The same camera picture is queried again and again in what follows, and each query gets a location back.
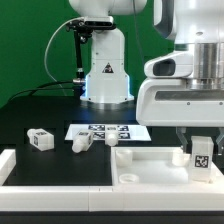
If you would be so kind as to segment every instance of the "small white object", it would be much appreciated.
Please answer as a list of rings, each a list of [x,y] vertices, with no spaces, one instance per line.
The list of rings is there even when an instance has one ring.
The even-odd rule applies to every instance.
[[[44,129],[30,129],[28,130],[27,135],[30,138],[30,144],[40,151],[54,148],[54,135]]]
[[[132,173],[125,173],[119,176],[119,182],[122,184],[139,183],[139,176]]]
[[[130,166],[133,160],[133,152],[130,149],[116,150],[116,163],[118,166]]]
[[[9,174],[16,165],[14,149],[5,149],[0,155],[0,186],[4,184]]]
[[[209,182],[211,180],[211,164],[213,141],[210,137],[192,136],[192,158],[189,167],[191,180]]]
[[[117,125],[106,125],[105,144],[115,146],[118,144],[118,128]]]
[[[81,130],[73,139],[72,150],[75,153],[87,151],[93,143],[93,131]]]
[[[174,166],[187,166],[189,164],[190,154],[183,152],[183,149],[176,148],[173,150],[172,164]]]

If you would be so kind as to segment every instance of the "black sticker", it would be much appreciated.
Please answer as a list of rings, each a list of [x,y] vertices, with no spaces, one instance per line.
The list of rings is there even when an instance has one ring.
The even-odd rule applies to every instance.
[[[106,65],[106,67],[105,67],[104,70],[103,70],[103,73],[114,73],[114,71],[113,71],[113,69],[112,69],[110,63],[108,63],[108,64]]]
[[[96,140],[104,140],[105,139],[105,132],[94,132],[94,139]]]
[[[105,131],[105,125],[89,125],[89,130],[92,130],[92,131]]]
[[[131,139],[130,133],[127,132],[120,132],[119,139]]]
[[[116,131],[116,128],[115,127],[108,127],[107,130],[109,130],[109,131]]]
[[[119,125],[117,126],[118,131],[129,131],[129,128],[127,125]]]
[[[38,146],[38,138],[36,136],[34,136],[34,141],[33,141],[34,145]]]
[[[195,167],[208,168],[209,156],[195,156]]]

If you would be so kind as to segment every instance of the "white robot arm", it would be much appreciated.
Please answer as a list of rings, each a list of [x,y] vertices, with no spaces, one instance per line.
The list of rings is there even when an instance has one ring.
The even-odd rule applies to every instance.
[[[69,0],[82,17],[83,27],[92,29],[91,71],[86,75],[85,103],[118,105],[134,99],[129,93],[129,76],[124,71],[124,35],[115,29],[110,15],[141,11],[147,0]]]
[[[224,1],[154,0],[154,13],[156,30],[175,40],[175,51],[145,64],[138,122],[222,130]]]
[[[133,0],[69,0],[72,8],[82,16],[102,17],[130,15],[134,13]],[[140,12],[147,0],[135,0],[136,12]]]

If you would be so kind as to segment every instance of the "white cube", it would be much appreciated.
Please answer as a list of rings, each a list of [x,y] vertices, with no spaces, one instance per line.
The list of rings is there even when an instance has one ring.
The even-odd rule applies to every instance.
[[[106,125],[105,128],[105,144],[115,146],[118,144],[118,128],[117,125]]]
[[[73,138],[72,150],[75,153],[87,151],[93,143],[93,131],[80,130]]]
[[[54,135],[44,129],[30,129],[27,135],[30,138],[30,144],[40,151],[54,148]]]

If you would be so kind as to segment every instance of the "logo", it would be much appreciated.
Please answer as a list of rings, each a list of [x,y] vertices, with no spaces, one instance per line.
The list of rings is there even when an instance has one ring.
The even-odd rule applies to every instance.
[[[114,71],[113,71],[113,69],[112,69],[110,63],[108,63],[108,64],[106,65],[106,67],[105,67],[104,70],[103,70],[103,73],[114,73]]]

